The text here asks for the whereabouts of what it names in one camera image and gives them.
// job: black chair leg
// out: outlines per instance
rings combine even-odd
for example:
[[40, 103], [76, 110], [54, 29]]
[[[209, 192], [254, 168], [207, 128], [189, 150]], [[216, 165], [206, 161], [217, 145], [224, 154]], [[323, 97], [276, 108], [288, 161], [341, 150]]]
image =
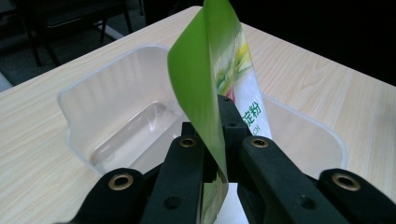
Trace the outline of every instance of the black chair leg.
[[139, 9], [140, 9], [140, 16], [143, 16], [144, 9], [143, 9], [143, 1], [142, 0], [139, 0]]
[[38, 57], [37, 49], [35, 48], [35, 41], [33, 39], [32, 31], [29, 28], [27, 28], [26, 25], [25, 25], [25, 31], [29, 38], [30, 48], [32, 50], [33, 57], [35, 57], [35, 64], [37, 65], [37, 67], [40, 67], [42, 63], [40, 61], [40, 57]]
[[55, 66], [61, 65], [61, 63], [59, 62], [55, 53], [53, 52], [52, 47], [50, 46], [47, 37], [44, 34], [41, 34], [39, 31], [37, 31], [37, 34], [39, 35], [41, 42], [44, 45], [44, 48], [46, 49], [47, 53], [49, 54], [50, 58], [52, 59], [53, 63], [55, 64]]
[[55, 53], [53, 52], [52, 48], [50, 47], [48, 42], [44, 42], [44, 47], [47, 50], [47, 53], [49, 54], [50, 58], [52, 59], [53, 63], [55, 64], [55, 66], [59, 66], [61, 65], [61, 63], [59, 62], [58, 58], [56, 57]]
[[128, 10], [125, 10], [124, 17], [125, 17], [126, 25], [128, 26], [129, 34], [131, 34], [133, 32], [133, 29], [132, 29], [131, 19], [129, 18]]
[[21, 22], [27, 34], [27, 38], [29, 39], [30, 49], [32, 50], [33, 57], [35, 58], [35, 64], [37, 65], [37, 67], [40, 67], [42, 63], [40, 61], [40, 57], [38, 57], [37, 49], [35, 48], [35, 40], [33, 39], [32, 29], [30, 28], [29, 24], [27, 24], [27, 21], [25, 21], [25, 19], [22, 16], [21, 16]]
[[106, 24], [107, 24], [107, 20], [106, 19], [102, 20], [102, 29], [100, 31], [100, 42], [101, 43], [103, 43], [103, 41], [105, 39]]

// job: light wood surface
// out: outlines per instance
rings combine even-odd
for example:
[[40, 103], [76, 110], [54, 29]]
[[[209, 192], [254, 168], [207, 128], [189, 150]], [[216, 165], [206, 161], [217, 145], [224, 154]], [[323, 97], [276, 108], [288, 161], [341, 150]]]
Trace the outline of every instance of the light wood surface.
[[[65, 86], [126, 51], [171, 47], [199, 7], [115, 41], [0, 94], [0, 223], [70, 220], [99, 176], [65, 143]], [[396, 88], [243, 25], [262, 92], [327, 125], [347, 169], [396, 202]]]

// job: transparent plastic bin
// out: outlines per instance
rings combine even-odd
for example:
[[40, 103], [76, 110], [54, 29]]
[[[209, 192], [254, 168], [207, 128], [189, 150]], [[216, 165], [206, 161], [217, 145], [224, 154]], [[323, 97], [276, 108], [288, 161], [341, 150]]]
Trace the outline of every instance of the transparent plastic bin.
[[[96, 173], [120, 167], [142, 173], [161, 163], [181, 123], [163, 46], [133, 49], [65, 88], [58, 103], [67, 119], [67, 145]], [[306, 174], [345, 168], [347, 150], [336, 133], [263, 96], [273, 140]]]

